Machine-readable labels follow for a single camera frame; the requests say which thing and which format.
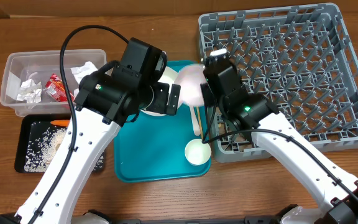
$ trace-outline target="white bowl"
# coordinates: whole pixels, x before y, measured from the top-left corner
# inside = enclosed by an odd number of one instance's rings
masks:
[[[193,139],[186,145],[185,156],[191,165],[203,165],[211,157],[211,147],[203,144],[201,139]]]

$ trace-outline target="plastic tray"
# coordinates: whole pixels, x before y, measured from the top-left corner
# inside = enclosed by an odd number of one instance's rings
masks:
[[[179,71],[190,60],[168,62]],[[200,108],[203,129],[206,129],[204,108]],[[207,173],[211,159],[191,165],[185,157],[185,146],[195,136],[190,110],[181,105],[175,116],[150,116],[140,113],[135,123],[127,123],[114,139],[114,166],[124,182],[197,177]]]
[[[17,92],[21,83],[33,79],[41,82],[44,87],[50,76],[55,73],[60,77],[59,50],[40,52],[20,52],[10,54],[7,58],[4,76],[2,78],[0,102],[15,110],[16,115],[48,113],[69,113],[67,102],[56,102],[46,92],[42,91],[40,103],[17,101]],[[80,67],[85,62],[92,62],[97,68],[106,63],[106,53],[103,50],[66,50],[65,74],[70,91],[78,88],[71,72],[71,67]]]
[[[321,151],[358,148],[358,61],[335,4],[204,14],[200,56],[227,48],[249,93],[270,98]],[[229,131],[220,115],[213,135]],[[219,162],[271,155],[241,137],[213,146]]]

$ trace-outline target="clear plastic container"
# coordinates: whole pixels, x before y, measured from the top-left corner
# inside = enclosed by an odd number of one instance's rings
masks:
[[[70,110],[67,102],[57,102],[44,91],[40,103],[16,100],[22,82],[31,78],[35,83],[41,82],[44,88],[53,73],[60,77],[59,54],[59,50],[10,54],[2,78],[1,104],[14,109],[18,116],[68,113]],[[92,62],[96,68],[100,68],[106,63],[106,53],[99,49],[66,50],[64,62],[68,87],[73,93],[78,88],[78,83],[70,68],[83,66],[85,62]]]

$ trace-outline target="red snack wrapper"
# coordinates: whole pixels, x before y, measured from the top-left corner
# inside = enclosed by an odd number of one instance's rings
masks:
[[[65,87],[62,80],[56,74],[52,74],[49,81],[45,85],[45,91],[56,101],[67,101]],[[70,93],[71,99],[74,100],[73,94]]]

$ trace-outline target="trash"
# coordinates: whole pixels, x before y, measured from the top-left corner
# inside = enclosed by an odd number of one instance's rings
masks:
[[[41,82],[35,84],[34,80],[30,78],[22,82],[16,100],[26,100],[26,103],[39,103],[41,102],[41,91]]]
[[[92,62],[85,62],[81,67],[71,68],[71,72],[74,75],[75,80],[80,84],[82,78],[87,75],[90,75],[92,72],[97,71],[98,69],[94,66]]]
[[[49,81],[45,85],[45,91],[56,101],[67,101],[65,87],[62,80],[56,74],[52,74]],[[73,94],[70,93],[71,99],[74,100]]]

